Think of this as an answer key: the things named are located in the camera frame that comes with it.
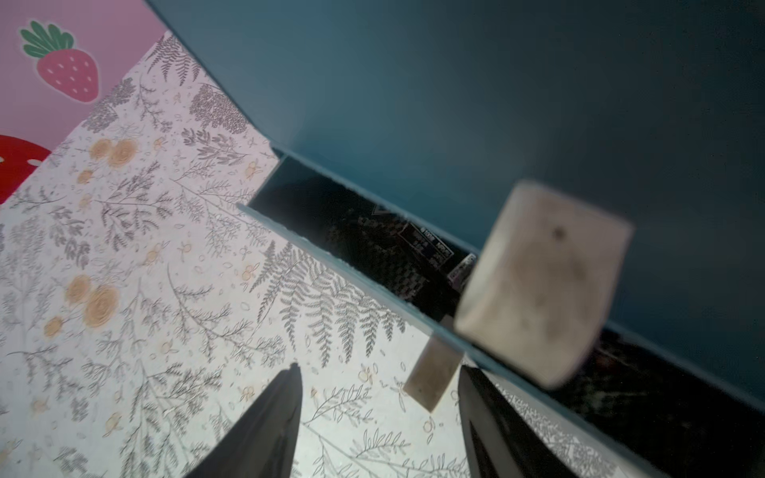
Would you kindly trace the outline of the teal drawer cabinet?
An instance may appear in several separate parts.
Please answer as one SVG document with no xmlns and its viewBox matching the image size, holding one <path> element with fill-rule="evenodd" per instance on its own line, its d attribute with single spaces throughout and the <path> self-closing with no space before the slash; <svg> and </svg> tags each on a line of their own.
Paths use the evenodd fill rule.
<svg viewBox="0 0 765 478">
<path fill-rule="evenodd" d="M 268 139 L 245 210 L 643 475 L 764 473 L 760 1 L 155 1 Z M 337 257 L 476 256 L 441 321 Z"/>
</svg>

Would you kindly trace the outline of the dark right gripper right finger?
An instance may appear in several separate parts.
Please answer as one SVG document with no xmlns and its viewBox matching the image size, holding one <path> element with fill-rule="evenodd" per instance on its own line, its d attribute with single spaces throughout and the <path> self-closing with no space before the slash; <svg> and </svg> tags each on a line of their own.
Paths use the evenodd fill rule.
<svg viewBox="0 0 765 478">
<path fill-rule="evenodd" d="M 458 398 L 466 462 L 472 477 L 575 475 L 479 368 L 460 368 Z"/>
</svg>

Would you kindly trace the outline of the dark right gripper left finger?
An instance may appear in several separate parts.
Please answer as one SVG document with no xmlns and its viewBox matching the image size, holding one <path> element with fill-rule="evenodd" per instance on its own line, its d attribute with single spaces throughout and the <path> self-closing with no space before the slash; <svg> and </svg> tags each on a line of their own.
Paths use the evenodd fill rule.
<svg viewBox="0 0 765 478">
<path fill-rule="evenodd" d="M 303 399 L 300 366 L 281 370 L 189 477 L 288 478 Z"/>
</svg>

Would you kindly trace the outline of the black cookie packet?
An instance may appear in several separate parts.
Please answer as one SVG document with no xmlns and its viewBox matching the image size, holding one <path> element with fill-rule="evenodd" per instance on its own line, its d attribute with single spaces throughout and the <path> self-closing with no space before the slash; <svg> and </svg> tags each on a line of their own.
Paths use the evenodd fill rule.
<svg viewBox="0 0 765 478">
<path fill-rule="evenodd" d="M 476 256 L 378 205 L 351 208 L 326 247 L 436 322 L 452 317 Z"/>
</svg>

